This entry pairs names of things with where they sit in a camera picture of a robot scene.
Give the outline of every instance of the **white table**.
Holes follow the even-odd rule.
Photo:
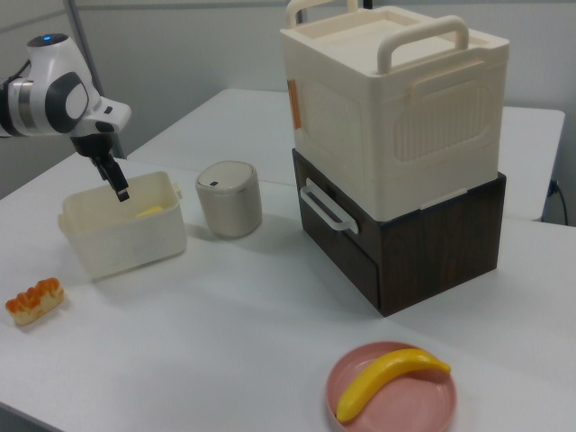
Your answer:
[[[127,176],[157,166],[121,161]],[[26,328],[0,310],[0,404],[70,432],[329,432],[332,365],[375,340],[453,367],[453,431],[573,431],[576,231],[505,219],[499,267],[382,318],[302,231],[294,186],[261,183],[263,224],[206,228],[180,184],[188,248],[91,282],[57,226],[102,184],[74,155],[0,201],[0,298],[56,276],[67,299]]]
[[[504,213],[539,220],[554,168],[564,113],[505,107],[499,170],[508,177]],[[287,93],[224,90],[128,156],[128,160],[202,171],[242,160],[260,178],[295,185]]]

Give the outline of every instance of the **toy bread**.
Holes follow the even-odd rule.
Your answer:
[[[26,292],[6,303],[6,310],[19,326],[25,326],[51,311],[64,300],[64,289],[60,281],[51,277],[36,283]]]

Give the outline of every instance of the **translucent plastic bin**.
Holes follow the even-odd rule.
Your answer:
[[[112,275],[186,249],[180,192],[168,174],[128,180],[130,199],[110,186],[70,195],[58,225],[88,274]]]
[[[283,52],[295,147],[376,221],[498,175],[507,40],[397,7],[297,25]]]

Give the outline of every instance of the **small white canister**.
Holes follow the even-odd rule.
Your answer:
[[[196,191],[210,230],[222,237],[246,236],[262,221],[256,169],[245,162],[223,161],[198,175]]]

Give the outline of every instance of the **orange label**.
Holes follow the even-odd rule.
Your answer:
[[[288,95],[290,96],[290,107],[292,108],[292,122],[294,128],[298,130],[302,127],[300,122],[300,108],[298,107],[298,93],[296,92],[296,80],[288,80]]]

